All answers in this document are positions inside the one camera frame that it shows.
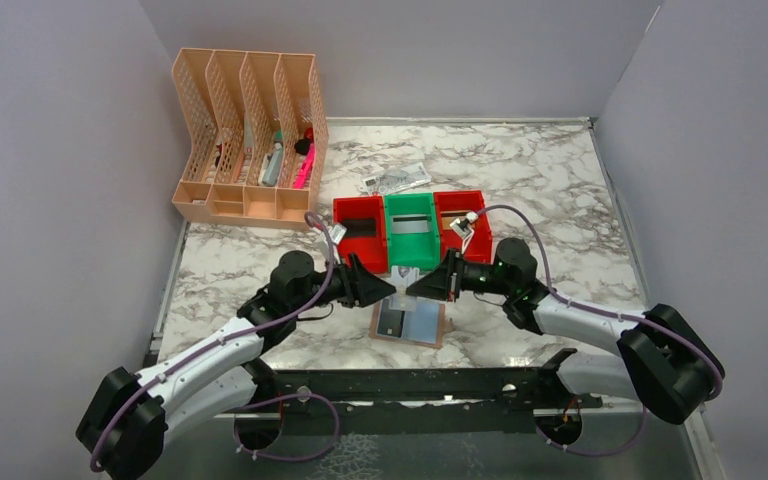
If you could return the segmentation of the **tan leather card holder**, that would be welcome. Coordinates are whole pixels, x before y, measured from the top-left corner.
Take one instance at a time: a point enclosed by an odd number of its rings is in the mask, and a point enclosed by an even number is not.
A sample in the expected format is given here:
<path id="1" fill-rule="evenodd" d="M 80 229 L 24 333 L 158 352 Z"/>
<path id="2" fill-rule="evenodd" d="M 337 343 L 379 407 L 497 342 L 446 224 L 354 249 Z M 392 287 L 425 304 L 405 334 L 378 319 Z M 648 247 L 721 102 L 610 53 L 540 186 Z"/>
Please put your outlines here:
<path id="1" fill-rule="evenodd" d="M 443 346 L 443 335 L 446 327 L 445 306 L 428 300 L 418 300 L 414 311 L 405 312 L 404 327 L 401 338 L 379 336 L 376 333 L 378 317 L 382 308 L 388 308 L 387 299 L 379 302 L 372 315 L 369 336 L 377 340 L 385 340 L 415 346 L 440 349 Z"/>

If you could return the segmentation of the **silver card from holder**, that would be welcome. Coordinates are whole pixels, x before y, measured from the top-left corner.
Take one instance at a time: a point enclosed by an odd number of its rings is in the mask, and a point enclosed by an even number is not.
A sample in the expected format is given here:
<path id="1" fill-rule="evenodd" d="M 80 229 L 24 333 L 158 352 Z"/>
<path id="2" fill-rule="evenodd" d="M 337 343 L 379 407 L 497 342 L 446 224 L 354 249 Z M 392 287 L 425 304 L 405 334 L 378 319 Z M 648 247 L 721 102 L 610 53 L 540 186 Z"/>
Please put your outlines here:
<path id="1" fill-rule="evenodd" d="M 390 225 L 393 235 L 426 234 L 430 231 L 427 215 L 394 215 Z"/>

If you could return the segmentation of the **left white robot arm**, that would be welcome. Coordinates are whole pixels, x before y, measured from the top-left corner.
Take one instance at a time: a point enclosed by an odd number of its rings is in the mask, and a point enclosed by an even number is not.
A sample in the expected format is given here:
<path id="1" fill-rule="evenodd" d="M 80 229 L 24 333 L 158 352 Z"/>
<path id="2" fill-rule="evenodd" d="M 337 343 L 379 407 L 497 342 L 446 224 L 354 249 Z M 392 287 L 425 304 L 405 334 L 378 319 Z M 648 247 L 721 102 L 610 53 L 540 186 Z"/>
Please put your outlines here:
<path id="1" fill-rule="evenodd" d="M 318 272 L 308 253 L 286 253 L 218 331 L 152 367 L 109 372 L 76 430 L 91 470 L 137 479 L 186 429 L 232 409 L 279 407 L 285 399 L 261 357 L 295 331 L 302 313 L 332 302 L 367 307 L 396 291 L 355 254 L 326 266 Z"/>

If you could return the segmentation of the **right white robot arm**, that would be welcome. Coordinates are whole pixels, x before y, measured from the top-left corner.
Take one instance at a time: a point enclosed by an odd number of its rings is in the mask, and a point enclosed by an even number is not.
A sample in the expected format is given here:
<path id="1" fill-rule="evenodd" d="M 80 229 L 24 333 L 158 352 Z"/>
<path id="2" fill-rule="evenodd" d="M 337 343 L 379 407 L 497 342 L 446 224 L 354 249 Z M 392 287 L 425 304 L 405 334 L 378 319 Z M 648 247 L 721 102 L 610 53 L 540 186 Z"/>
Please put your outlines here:
<path id="1" fill-rule="evenodd" d="M 721 392 L 722 363 L 675 308 L 657 304 L 635 313 L 567 299 L 537 279 L 537 266 L 519 238 L 502 240 L 490 263 L 451 249 L 406 292 L 450 302 L 464 291 L 500 295 L 515 327 L 600 349 L 561 361 L 556 377 L 571 394 L 637 400 L 659 419 L 681 424 Z"/>

